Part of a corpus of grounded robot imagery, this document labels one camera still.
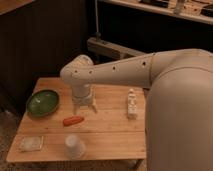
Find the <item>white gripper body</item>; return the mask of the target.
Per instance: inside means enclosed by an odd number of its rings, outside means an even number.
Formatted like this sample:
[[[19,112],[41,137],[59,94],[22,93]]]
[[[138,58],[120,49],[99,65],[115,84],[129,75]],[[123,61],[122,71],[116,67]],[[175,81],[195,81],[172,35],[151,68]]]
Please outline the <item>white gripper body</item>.
[[[72,87],[72,100],[78,106],[88,106],[93,102],[93,93],[90,84]]]

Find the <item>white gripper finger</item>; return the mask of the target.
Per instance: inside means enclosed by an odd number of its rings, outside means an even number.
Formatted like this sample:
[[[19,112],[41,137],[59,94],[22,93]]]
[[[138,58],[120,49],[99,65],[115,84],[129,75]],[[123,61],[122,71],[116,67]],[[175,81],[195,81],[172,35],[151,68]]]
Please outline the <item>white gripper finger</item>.
[[[93,112],[97,113],[96,103],[91,103],[91,104],[89,105],[89,108],[90,108]]]
[[[73,105],[73,113],[77,113],[79,106]]]

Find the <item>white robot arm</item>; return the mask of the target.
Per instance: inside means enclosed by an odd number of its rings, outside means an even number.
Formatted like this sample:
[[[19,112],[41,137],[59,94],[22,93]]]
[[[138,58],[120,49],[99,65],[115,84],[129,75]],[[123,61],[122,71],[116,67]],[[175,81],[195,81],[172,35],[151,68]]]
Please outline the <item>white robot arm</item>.
[[[93,84],[147,89],[147,171],[213,171],[213,53],[171,50],[98,65],[79,55],[60,76],[78,105],[89,103]]]

